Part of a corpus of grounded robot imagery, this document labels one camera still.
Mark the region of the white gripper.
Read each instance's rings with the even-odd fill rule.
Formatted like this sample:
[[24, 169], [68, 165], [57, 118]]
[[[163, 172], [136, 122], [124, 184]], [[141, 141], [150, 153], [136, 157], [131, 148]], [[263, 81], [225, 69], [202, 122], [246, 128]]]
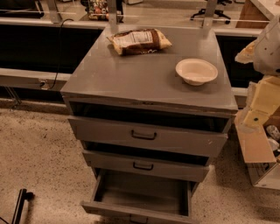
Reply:
[[[248, 64], [254, 62], [256, 42], [252, 41], [240, 52], [234, 60]], [[280, 107], [280, 78], [265, 75], [257, 83], [250, 82], [246, 107], [243, 110], [241, 124], [248, 129], [263, 126]]]

